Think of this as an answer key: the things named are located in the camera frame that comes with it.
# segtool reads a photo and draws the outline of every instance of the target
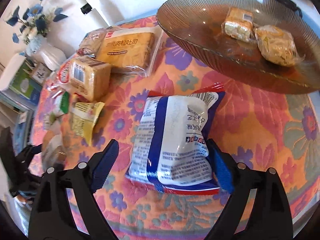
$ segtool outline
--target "flower vase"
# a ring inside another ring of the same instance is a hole
[[[41,47],[36,54],[42,58],[43,63],[52,71],[59,69],[61,64],[67,60],[63,51],[51,46],[46,39],[42,41]]]

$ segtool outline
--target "yellow snack package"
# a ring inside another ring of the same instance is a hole
[[[89,146],[92,145],[92,132],[96,125],[99,114],[104,107],[104,103],[83,103],[73,104],[71,129],[76,135],[85,139]]]

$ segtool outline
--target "table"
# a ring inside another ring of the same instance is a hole
[[[155,16],[123,24],[122,27],[157,25]],[[214,196],[161,194],[135,187],[124,178],[130,164],[132,144],[149,90],[165,95],[188,95],[214,82],[223,82],[226,95],[217,109],[209,137],[222,151],[249,168],[265,171],[274,167],[284,185],[292,217],[308,204],[319,190],[320,136],[313,104],[308,95],[282,95],[237,82],[206,67],[191,57],[166,35],[156,59],[155,72],[148,78],[113,74],[110,92],[94,128],[93,144],[70,129],[69,115],[61,120],[63,143],[68,152],[66,169],[88,161],[115,138],[119,157],[102,189],[97,203],[119,239],[203,239],[216,222],[229,195],[221,190]],[[52,108],[51,92],[41,92],[32,131],[32,143],[42,143],[45,135],[43,114]],[[41,174],[40,156],[30,169]],[[252,209],[255,192],[239,229],[243,229]],[[72,190],[68,190],[77,226],[86,231]]]

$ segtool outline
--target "plastic wrapper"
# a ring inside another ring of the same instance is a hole
[[[113,73],[149,76],[162,35],[160,26],[109,31],[96,59],[113,65]]]
[[[205,141],[224,94],[224,87],[219,83],[190,96],[162,96],[151,92],[126,177],[160,192],[217,193],[213,157]]]
[[[66,92],[64,89],[60,89],[52,96],[52,98],[54,98],[53,110],[50,113],[44,114],[43,116],[43,127],[45,130],[48,130],[57,118],[67,114],[69,111],[68,92]]]
[[[63,170],[67,153],[62,143],[62,133],[59,121],[55,121],[44,136],[42,143],[42,167],[46,171],[49,167]]]
[[[104,103],[83,103],[77,101],[77,95],[73,95],[71,108],[71,129],[76,135],[85,139],[89,146],[92,145],[93,128],[96,125]]]
[[[253,13],[231,7],[222,24],[222,31],[237,40],[253,41]]]
[[[273,25],[255,29],[255,37],[262,56],[275,64],[291,67],[303,61],[299,57],[290,32]]]
[[[74,88],[70,85],[69,67],[71,60],[76,57],[79,57],[79,55],[77,53],[73,54],[64,63],[62,63],[60,68],[52,76],[49,77],[47,90],[55,91],[61,87],[70,94],[74,93]]]
[[[82,56],[73,58],[69,66],[70,85],[75,92],[93,102],[108,92],[111,65]]]
[[[107,32],[106,28],[89,32],[80,43],[77,53],[81,56],[95,57]]]

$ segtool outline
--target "brown glass bowl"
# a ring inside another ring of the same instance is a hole
[[[221,24],[231,6],[253,12],[257,25],[289,31],[304,61],[279,66],[265,60],[257,45],[223,34]],[[275,0],[168,0],[156,17],[180,47],[228,77],[276,93],[320,90],[320,40],[297,14]]]

